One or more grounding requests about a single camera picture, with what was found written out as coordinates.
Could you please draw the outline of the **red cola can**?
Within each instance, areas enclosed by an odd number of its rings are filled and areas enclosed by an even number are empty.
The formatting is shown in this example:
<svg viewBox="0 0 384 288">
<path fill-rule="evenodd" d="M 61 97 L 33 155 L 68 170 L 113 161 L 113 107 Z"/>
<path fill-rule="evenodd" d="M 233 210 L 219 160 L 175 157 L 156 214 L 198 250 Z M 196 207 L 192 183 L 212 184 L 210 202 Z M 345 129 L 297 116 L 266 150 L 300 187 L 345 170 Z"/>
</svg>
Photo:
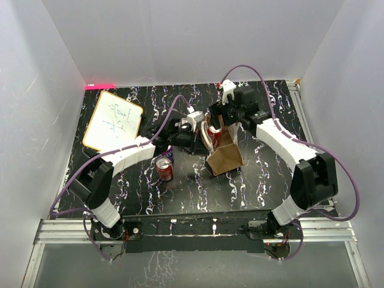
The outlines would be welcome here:
<svg viewBox="0 0 384 288">
<path fill-rule="evenodd" d="M 158 157 L 155 168 L 161 181 L 167 182 L 173 179 L 172 162 L 167 157 Z"/>
<path fill-rule="evenodd" d="M 211 138 L 212 145 L 214 148 L 216 148 L 220 144 L 222 133 L 222 128 L 216 129 L 213 125 L 209 126 L 208 135 Z"/>
</svg>

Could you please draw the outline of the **brown canvas tote bag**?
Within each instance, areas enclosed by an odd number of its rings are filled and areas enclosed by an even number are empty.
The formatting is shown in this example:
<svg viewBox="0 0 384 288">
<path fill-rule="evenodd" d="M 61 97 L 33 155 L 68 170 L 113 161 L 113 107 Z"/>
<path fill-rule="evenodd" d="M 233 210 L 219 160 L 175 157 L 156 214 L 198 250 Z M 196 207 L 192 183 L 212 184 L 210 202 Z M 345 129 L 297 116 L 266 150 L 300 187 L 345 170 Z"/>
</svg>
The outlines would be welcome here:
<svg viewBox="0 0 384 288">
<path fill-rule="evenodd" d="M 241 152 L 238 147 L 238 129 L 240 124 L 224 126 L 220 117 L 221 128 L 223 130 L 220 144 L 214 148 L 211 138 L 208 135 L 208 128 L 211 125 L 210 115 L 205 114 L 205 120 L 201 122 L 201 135 L 203 142 L 208 149 L 206 162 L 212 169 L 215 176 L 237 169 L 244 165 Z"/>
</svg>

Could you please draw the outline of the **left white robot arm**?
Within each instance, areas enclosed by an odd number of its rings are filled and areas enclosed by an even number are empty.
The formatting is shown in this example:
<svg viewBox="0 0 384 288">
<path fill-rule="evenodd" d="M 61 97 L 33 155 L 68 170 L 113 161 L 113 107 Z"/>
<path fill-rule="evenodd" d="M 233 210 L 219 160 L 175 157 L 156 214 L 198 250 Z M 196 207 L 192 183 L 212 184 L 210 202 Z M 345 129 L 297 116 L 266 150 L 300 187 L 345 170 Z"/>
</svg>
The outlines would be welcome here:
<svg viewBox="0 0 384 288">
<path fill-rule="evenodd" d="M 207 122 L 165 117 L 162 123 L 152 125 L 137 137 L 129 149 L 105 156 L 98 152 L 84 153 L 91 162 L 78 170 L 68 189 L 96 218 L 105 237 L 119 239 L 124 233 L 122 217 L 109 199 L 113 177 L 139 162 L 159 156 L 169 146 L 180 147 L 190 155 L 209 155 L 213 145 Z"/>
</svg>

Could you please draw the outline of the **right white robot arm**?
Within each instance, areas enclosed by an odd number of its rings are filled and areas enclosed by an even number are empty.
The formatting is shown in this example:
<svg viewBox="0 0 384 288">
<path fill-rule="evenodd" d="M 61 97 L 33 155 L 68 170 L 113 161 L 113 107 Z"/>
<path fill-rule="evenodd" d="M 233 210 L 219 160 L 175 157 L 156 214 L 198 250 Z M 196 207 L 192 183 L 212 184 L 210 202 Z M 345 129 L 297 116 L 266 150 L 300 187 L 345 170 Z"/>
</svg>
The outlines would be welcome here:
<svg viewBox="0 0 384 288">
<path fill-rule="evenodd" d="M 242 126 L 267 144 L 293 172 L 289 196 L 268 213 L 266 223 L 256 228 L 257 232 L 281 238 L 294 220 L 338 193 L 335 160 L 327 152 L 321 154 L 299 143 L 277 118 L 261 110 L 253 88 L 227 82 L 219 89 L 223 92 L 221 101 L 209 108 L 213 127 Z"/>
</svg>

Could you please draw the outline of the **purple Fanta can front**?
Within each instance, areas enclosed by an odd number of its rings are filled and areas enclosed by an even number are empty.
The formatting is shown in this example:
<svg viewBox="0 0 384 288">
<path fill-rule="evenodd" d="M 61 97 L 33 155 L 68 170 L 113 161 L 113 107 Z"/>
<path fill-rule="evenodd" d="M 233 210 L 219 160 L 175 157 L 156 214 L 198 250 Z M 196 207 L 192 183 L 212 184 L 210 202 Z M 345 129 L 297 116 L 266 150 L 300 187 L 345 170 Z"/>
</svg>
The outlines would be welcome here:
<svg viewBox="0 0 384 288">
<path fill-rule="evenodd" d="M 169 145 L 168 148 L 164 152 L 162 152 L 161 154 L 162 154 L 162 156 L 168 158 L 171 162 L 175 161 L 172 145 Z"/>
</svg>

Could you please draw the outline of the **red cola can front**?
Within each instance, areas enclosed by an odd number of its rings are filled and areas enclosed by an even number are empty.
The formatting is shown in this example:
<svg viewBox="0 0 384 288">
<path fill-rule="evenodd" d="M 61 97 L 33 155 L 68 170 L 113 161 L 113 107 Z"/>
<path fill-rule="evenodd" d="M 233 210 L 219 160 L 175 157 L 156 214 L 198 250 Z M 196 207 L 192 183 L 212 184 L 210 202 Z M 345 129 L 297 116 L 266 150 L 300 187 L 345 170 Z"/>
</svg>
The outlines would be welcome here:
<svg viewBox="0 0 384 288">
<path fill-rule="evenodd" d="M 167 157 L 158 157 L 155 168 L 161 181 L 167 182 L 173 179 L 172 162 Z"/>
</svg>

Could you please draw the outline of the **yellow framed whiteboard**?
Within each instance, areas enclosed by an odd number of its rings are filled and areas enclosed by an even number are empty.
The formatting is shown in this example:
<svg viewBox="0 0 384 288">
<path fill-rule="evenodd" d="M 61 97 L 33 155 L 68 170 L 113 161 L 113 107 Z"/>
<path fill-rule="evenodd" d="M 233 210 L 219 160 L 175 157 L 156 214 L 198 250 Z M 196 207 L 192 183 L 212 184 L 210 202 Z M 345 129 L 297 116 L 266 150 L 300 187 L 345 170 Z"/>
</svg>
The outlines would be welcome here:
<svg viewBox="0 0 384 288">
<path fill-rule="evenodd" d="M 127 146 L 139 132 L 143 108 L 108 91 L 96 103 L 82 143 L 96 151 Z"/>
</svg>

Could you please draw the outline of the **pink tape strip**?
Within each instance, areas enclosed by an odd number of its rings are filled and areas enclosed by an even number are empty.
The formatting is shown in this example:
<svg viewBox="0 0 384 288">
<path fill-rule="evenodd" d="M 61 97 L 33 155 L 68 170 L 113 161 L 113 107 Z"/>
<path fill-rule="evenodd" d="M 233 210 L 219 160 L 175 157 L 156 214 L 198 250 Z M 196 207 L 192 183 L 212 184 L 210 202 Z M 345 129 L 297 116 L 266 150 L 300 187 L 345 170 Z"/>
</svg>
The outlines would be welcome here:
<svg viewBox="0 0 384 288">
<path fill-rule="evenodd" d="M 90 91 L 90 90 L 105 90 L 105 89 L 115 89 L 116 86 L 113 84 L 89 84 L 86 85 L 85 90 Z"/>
</svg>

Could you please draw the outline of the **black base frame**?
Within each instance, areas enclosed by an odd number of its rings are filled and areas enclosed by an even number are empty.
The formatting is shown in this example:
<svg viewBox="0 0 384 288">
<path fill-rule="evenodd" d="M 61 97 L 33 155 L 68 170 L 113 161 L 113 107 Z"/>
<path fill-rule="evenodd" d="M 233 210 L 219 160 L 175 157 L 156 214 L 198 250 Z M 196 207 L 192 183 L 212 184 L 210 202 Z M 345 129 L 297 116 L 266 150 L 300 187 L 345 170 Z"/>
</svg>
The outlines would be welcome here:
<svg viewBox="0 0 384 288">
<path fill-rule="evenodd" d="M 270 210 L 123 216 L 113 228 L 91 221 L 91 236 L 118 244 L 124 253 L 152 251 L 246 251 L 264 253 L 282 248 L 274 258 L 290 254 L 290 243 L 303 242 L 299 221 L 280 226 Z"/>
</svg>

